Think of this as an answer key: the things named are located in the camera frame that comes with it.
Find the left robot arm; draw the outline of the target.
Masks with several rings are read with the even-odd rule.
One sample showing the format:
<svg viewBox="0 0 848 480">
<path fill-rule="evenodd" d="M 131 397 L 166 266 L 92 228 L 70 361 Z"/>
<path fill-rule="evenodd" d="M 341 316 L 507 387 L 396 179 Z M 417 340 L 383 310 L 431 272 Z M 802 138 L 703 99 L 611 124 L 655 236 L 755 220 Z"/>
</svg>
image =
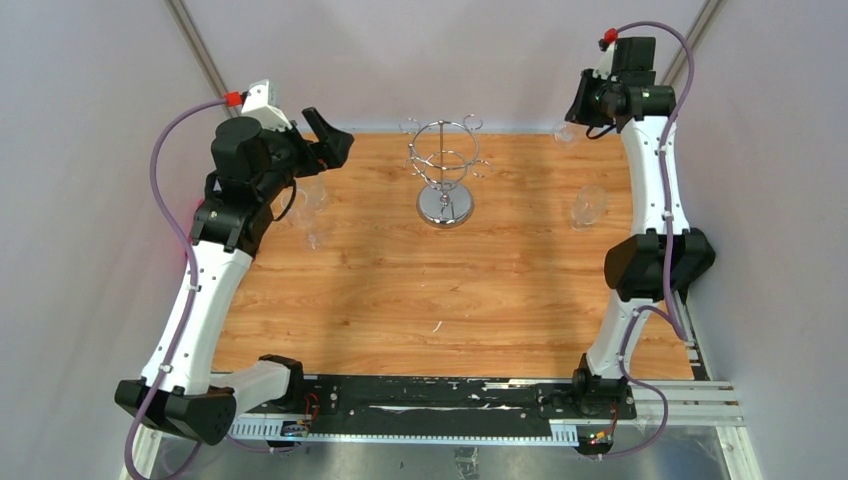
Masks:
<svg viewBox="0 0 848 480">
<path fill-rule="evenodd" d="M 251 367 L 212 375 L 216 346 L 242 279 L 277 217 L 271 203 L 299 178 L 342 167 L 352 134 L 331 126 L 313 107 L 302 112 L 315 134 L 265 126 L 247 116 L 218 125 L 211 143 L 215 168 L 189 232 L 186 273 L 169 320 L 137 380 L 122 380 L 115 402 L 144 426 L 216 445 L 237 417 L 271 403 L 283 413 L 306 400 L 301 362 L 261 356 Z"/>
</svg>

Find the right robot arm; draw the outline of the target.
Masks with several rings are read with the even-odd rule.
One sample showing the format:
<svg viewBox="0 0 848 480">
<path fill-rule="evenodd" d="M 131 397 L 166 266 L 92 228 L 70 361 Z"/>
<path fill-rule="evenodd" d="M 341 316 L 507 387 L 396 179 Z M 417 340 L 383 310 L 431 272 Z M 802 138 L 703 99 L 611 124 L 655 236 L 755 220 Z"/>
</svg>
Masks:
<svg viewBox="0 0 848 480">
<path fill-rule="evenodd" d="M 705 233 L 690 225 L 676 176 L 675 134 L 683 95 L 656 82 L 656 40 L 624 37 L 608 30 L 599 42 L 595 68 L 582 71 L 570 124 L 616 132 L 627 155 L 631 193 L 630 236 L 604 260 L 610 300 L 594 344 L 573 375 L 571 403 L 584 417 L 596 417 L 621 401 L 625 374 L 638 334 L 659 303 L 680 339 L 687 337 L 672 302 L 715 261 Z"/>
</svg>

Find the chrome wine glass rack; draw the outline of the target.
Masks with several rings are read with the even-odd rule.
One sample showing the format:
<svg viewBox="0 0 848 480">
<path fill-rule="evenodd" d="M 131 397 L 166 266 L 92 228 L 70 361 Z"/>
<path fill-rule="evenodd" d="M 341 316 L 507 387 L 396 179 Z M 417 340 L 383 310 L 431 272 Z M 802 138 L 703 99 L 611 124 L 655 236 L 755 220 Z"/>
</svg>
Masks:
<svg viewBox="0 0 848 480">
<path fill-rule="evenodd" d="M 398 124 L 398 130 L 408 137 L 404 165 L 425 182 L 417 196 L 416 211 L 429 226 L 456 228 L 472 216 L 474 197 L 464 181 L 469 176 L 484 178 L 494 171 L 491 162 L 481 157 L 478 131 L 483 126 L 484 121 L 473 113 L 459 122 L 440 119 L 422 123 L 409 117 Z M 448 136 L 454 132 L 471 140 L 471 152 L 448 146 Z"/>
</svg>

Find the pink cloth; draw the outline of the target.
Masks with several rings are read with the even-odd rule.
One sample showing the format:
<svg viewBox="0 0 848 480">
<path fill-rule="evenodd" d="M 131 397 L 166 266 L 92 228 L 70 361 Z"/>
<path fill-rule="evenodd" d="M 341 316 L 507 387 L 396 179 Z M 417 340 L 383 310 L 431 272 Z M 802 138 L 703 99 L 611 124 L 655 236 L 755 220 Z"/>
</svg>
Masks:
<svg viewBox="0 0 848 480">
<path fill-rule="evenodd" d="M 183 236 L 185 237 L 186 242 L 189 246 L 192 246 L 193 242 L 194 242 L 193 237 L 191 235 L 191 232 L 192 232 L 193 227 L 194 227 L 196 212 L 203 205 L 203 203 L 204 203 L 203 197 L 200 197 L 195 202 L 195 204 L 193 205 L 192 212 L 191 212 L 190 216 L 186 219 L 186 223 L 185 223 L 184 228 L 183 228 Z"/>
</svg>

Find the black cloth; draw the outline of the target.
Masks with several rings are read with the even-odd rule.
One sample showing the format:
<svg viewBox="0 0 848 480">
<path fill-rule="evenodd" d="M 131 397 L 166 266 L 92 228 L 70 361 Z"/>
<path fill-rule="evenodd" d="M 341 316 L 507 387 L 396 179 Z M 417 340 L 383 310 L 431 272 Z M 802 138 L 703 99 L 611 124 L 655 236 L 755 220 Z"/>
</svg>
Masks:
<svg viewBox="0 0 848 480">
<path fill-rule="evenodd" d="M 710 244 L 706 234 L 698 228 L 693 228 L 689 232 L 687 252 L 691 255 L 693 260 L 693 267 L 689 275 L 689 282 L 694 283 L 713 266 L 716 259 L 716 252 Z"/>
</svg>

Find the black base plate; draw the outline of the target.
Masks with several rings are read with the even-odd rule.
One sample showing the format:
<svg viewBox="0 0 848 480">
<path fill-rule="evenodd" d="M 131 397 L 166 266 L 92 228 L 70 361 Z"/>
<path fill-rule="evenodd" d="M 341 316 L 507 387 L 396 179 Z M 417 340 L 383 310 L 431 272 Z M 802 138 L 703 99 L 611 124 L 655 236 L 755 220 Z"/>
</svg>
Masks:
<svg viewBox="0 0 848 480">
<path fill-rule="evenodd" d="M 540 438 L 553 420 L 636 417 L 628 386 L 583 393 L 568 379 L 396 375 L 309 375 L 298 403 L 252 411 L 309 420 L 314 434 L 424 439 Z"/>
</svg>

